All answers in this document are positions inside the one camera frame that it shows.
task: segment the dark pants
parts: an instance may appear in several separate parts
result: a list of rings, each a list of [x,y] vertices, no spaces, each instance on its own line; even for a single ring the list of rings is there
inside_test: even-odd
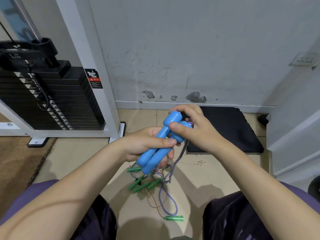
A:
[[[27,188],[7,210],[0,220],[0,225],[57,181],[49,180]],[[320,204],[308,193],[283,184],[320,214]],[[109,204],[98,195],[71,239],[114,240],[117,228],[117,220]],[[202,235],[203,240],[272,239],[241,191],[209,202],[203,213]]]

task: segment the tiled floor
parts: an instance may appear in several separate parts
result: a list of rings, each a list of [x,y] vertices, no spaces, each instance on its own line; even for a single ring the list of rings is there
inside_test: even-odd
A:
[[[147,126],[162,126],[167,110],[119,109],[121,121],[127,123],[127,133],[132,133]],[[266,146],[266,131],[259,125],[255,114],[245,117]],[[107,138],[60,138],[56,141],[35,182],[61,179],[77,168],[99,149],[108,144]],[[182,149],[175,147],[175,158]],[[250,157],[266,170],[269,167],[268,152]],[[133,194],[128,186],[133,178],[126,172],[128,163],[122,165],[116,175],[102,190],[101,195],[110,203],[118,223],[117,239],[171,239],[188,236],[201,239],[202,213],[207,202],[238,191],[239,188],[227,174],[222,165],[211,155],[184,155],[174,171],[171,184],[167,189],[178,205],[178,215],[184,216],[184,222],[162,220],[154,206],[151,196],[139,192]],[[158,188],[153,190],[157,204]],[[166,209],[174,212],[170,199],[164,203]]]

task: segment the right hand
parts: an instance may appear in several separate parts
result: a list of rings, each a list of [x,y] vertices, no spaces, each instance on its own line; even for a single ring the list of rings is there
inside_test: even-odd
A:
[[[194,128],[188,128],[176,122],[171,122],[169,128],[175,133],[183,136],[185,139],[190,140],[197,147],[214,153],[221,144],[227,142],[227,140],[219,134],[219,132],[212,126],[210,121],[204,117],[201,108],[195,104],[183,104],[177,105],[170,110],[172,111],[185,112],[190,119]]]

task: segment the hand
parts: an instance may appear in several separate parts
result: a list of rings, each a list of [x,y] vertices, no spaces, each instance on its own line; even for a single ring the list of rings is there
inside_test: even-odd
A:
[[[150,148],[170,148],[177,145],[175,139],[156,137],[161,129],[162,127],[147,127],[115,140],[114,142],[117,142],[119,146],[123,147],[126,161],[136,161],[142,153]],[[159,162],[158,167],[164,168],[168,163],[168,159],[172,160],[173,158],[174,149]]]
[[[214,153],[221,142],[226,142],[227,140],[218,133],[218,131],[212,126],[210,121],[204,117],[201,108],[195,104],[183,104],[175,106],[172,111],[185,112],[190,119],[186,119],[187,122],[192,122],[194,128],[188,128],[176,122],[171,122],[169,128],[183,136],[184,138],[190,140],[197,147]]]

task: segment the weight stack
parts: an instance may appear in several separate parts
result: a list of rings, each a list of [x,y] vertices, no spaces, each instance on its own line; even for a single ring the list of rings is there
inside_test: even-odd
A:
[[[103,130],[104,118],[84,69],[58,62],[58,68],[31,70],[49,96],[46,111],[41,90],[24,69],[0,69],[1,100],[35,130]]]

